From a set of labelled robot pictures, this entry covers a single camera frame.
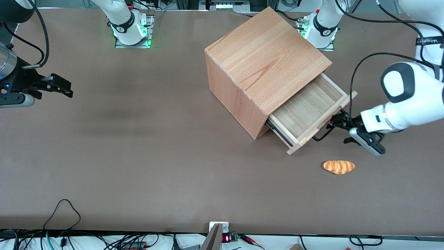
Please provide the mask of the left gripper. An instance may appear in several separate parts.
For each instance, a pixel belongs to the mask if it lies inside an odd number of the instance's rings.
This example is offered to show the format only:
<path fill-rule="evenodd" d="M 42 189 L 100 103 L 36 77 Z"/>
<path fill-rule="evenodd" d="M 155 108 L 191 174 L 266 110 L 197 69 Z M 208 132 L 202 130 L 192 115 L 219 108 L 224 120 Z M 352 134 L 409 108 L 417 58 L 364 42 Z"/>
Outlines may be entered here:
<path fill-rule="evenodd" d="M 384 105 L 375 106 L 372 109 L 361 111 L 360 115 L 354 118 L 350 117 L 349 113 L 345 110 L 340 110 L 338 114 L 332 116 L 330 126 L 350 130 L 354 127 L 361 128 L 361 122 L 368 133 L 386 133 L 386 115 L 384 112 Z M 355 143 L 361 146 L 361 144 L 353 137 L 345 138 L 343 143 Z"/>

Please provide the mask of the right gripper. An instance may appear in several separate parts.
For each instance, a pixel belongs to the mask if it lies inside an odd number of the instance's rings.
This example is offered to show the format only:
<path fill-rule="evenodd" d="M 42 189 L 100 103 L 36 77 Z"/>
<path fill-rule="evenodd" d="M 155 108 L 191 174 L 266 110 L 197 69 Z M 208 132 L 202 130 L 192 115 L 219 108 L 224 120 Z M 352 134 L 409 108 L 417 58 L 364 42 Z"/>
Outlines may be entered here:
<path fill-rule="evenodd" d="M 65 78 L 55 73 L 43 77 L 35 69 L 22 69 L 28 63 L 19 58 L 7 64 L 9 73 L 1 73 L 1 101 L 41 100 L 42 91 L 73 97 L 71 82 Z"/>

